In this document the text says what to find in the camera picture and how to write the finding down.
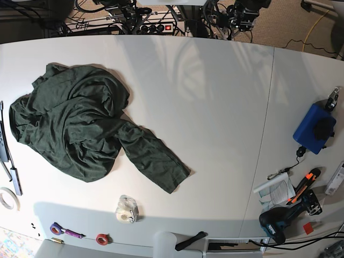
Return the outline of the purple tape roll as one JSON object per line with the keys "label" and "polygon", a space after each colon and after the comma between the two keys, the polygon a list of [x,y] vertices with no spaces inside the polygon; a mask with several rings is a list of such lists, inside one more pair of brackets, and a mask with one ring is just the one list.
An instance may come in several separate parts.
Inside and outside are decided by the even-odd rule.
{"label": "purple tape roll", "polygon": [[61,235],[64,233],[64,229],[58,223],[54,222],[50,226],[50,231],[55,235]]}

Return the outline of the black knob on box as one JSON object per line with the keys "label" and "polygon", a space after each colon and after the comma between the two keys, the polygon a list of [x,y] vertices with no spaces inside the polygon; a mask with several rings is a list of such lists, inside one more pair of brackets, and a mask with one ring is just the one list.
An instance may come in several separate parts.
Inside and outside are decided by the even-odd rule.
{"label": "black knob on box", "polygon": [[323,118],[319,120],[313,128],[313,134],[316,140],[326,141],[333,131],[333,123],[331,118]]}

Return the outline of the grey remote panel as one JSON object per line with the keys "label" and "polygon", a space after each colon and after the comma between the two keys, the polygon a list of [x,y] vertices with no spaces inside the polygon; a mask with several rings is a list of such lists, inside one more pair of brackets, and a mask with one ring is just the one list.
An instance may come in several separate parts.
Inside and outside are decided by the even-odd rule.
{"label": "grey remote panel", "polygon": [[7,145],[6,145],[6,140],[5,140],[4,125],[2,121],[1,121],[1,131],[0,131],[0,156],[3,162],[9,161],[9,154],[7,151]]}

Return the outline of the teal cordless drill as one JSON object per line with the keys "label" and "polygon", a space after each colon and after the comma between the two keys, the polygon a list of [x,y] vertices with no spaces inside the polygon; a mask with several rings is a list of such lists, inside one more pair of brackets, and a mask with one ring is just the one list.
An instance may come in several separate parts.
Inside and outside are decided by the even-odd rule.
{"label": "teal cordless drill", "polygon": [[323,212],[313,190],[306,192],[301,201],[291,207],[278,206],[260,214],[260,226],[276,244],[282,245],[286,241],[284,230],[303,212],[311,216]]}

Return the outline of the white paper booklet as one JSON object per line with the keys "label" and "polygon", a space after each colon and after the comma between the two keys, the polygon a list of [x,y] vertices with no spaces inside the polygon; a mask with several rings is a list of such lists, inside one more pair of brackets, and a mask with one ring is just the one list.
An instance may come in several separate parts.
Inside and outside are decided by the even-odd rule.
{"label": "white paper booklet", "polygon": [[268,211],[276,205],[286,204],[295,196],[288,173],[282,173],[267,180],[254,188],[253,193],[257,195],[262,211]]}

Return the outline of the purple pen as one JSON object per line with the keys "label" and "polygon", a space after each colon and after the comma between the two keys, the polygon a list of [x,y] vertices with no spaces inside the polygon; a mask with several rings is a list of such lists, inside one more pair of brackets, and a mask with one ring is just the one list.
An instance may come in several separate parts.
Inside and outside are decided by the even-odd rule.
{"label": "purple pen", "polygon": [[64,228],[63,228],[62,231],[63,231],[65,234],[70,235],[70,236],[73,236],[73,237],[78,238],[78,239],[82,239],[82,238],[85,237],[85,235],[83,235],[83,234],[76,233],[76,232],[71,231],[71,230],[68,230],[68,229],[64,229]]}

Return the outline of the dark green t-shirt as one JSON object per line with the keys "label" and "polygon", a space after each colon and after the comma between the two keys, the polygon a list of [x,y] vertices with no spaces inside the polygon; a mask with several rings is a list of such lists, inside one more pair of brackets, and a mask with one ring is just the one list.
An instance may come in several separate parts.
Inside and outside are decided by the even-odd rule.
{"label": "dark green t-shirt", "polygon": [[12,135],[63,173],[86,183],[100,180],[124,151],[169,194],[190,175],[162,140],[122,117],[130,94],[108,71],[50,63],[32,86],[9,107]]}

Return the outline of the grey usb hub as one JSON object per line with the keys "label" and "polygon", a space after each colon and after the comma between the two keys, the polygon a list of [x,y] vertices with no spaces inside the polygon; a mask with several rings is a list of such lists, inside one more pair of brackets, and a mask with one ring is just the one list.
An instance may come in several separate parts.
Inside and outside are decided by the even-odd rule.
{"label": "grey usb hub", "polygon": [[17,169],[16,168],[11,168],[10,172],[11,172],[12,181],[13,181],[13,185],[14,185],[14,189],[15,189],[16,195],[17,196],[21,196],[23,193],[22,193],[22,188],[21,188],[21,185],[20,185],[20,180],[19,180],[19,177],[18,177]]}

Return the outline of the white plastic tube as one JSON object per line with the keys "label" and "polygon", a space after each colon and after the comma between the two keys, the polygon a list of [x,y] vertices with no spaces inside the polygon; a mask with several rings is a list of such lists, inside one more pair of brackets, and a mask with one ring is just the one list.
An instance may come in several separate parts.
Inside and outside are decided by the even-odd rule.
{"label": "white plastic tube", "polygon": [[177,237],[171,232],[157,232],[153,239],[153,258],[174,257]]}

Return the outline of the blue box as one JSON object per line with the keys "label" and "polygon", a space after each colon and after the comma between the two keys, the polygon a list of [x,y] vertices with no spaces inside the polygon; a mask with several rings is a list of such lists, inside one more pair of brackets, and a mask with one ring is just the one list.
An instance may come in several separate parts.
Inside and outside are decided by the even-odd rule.
{"label": "blue box", "polygon": [[313,154],[318,154],[322,149],[326,148],[326,141],[316,140],[313,134],[313,128],[316,123],[323,118],[331,118],[333,123],[333,131],[330,137],[334,136],[334,126],[336,119],[332,116],[331,112],[327,112],[325,107],[322,107],[316,103],[312,104],[307,114],[303,118],[302,122],[293,134],[293,139],[300,144],[300,147],[296,151],[297,157],[302,157],[306,150]]}

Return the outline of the black power strip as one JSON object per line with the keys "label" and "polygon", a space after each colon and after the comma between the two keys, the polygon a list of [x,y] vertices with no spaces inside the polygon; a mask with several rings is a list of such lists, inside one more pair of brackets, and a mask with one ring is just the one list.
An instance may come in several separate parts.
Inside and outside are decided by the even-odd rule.
{"label": "black power strip", "polygon": [[173,24],[148,24],[141,25],[137,30],[133,29],[131,32],[138,35],[172,35],[174,29]]}

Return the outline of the silver carabiner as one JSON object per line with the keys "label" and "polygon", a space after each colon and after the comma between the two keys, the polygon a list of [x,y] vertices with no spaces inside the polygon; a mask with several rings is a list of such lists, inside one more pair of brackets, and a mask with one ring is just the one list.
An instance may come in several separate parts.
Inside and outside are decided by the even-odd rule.
{"label": "silver carabiner", "polygon": [[287,168],[284,168],[284,169],[281,169],[279,170],[278,172],[274,173],[274,174],[270,174],[268,177],[267,177],[267,180],[272,180],[273,178],[283,174],[283,173],[288,173],[290,170],[290,167],[287,167]]}

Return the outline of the white masking tape roll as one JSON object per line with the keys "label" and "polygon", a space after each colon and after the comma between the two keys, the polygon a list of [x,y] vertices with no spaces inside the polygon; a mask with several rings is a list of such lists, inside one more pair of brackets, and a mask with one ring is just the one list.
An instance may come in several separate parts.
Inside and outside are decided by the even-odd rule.
{"label": "white masking tape roll", "polygon": [[1,205],[11,211],[19,211],[20,203],[17,196],[8,188],[1,187],[0,190]]}

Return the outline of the red tape roll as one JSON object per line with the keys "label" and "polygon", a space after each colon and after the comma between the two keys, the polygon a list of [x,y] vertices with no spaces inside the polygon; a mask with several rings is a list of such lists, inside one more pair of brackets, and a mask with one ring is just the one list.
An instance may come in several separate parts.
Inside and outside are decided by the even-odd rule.
{"label": "red tape roll", "polygon": [[108,234],[99,234],[96,237],[96,242],[102,246],[108,245],[110,243],[109,235]]}

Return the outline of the metal clip pulley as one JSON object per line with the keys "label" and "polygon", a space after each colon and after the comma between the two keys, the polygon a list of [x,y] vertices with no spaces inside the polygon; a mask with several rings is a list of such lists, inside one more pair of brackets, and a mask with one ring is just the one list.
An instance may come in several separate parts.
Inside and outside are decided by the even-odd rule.
{"label": "metal clip pulley", "polygon": [[332,112],[334,108],[337,105],[338,97],[339,97],[339,87],[335,87],[332,91],[332,93],[329,95],[326,105],[325,105],[325,110],[327,112]]}

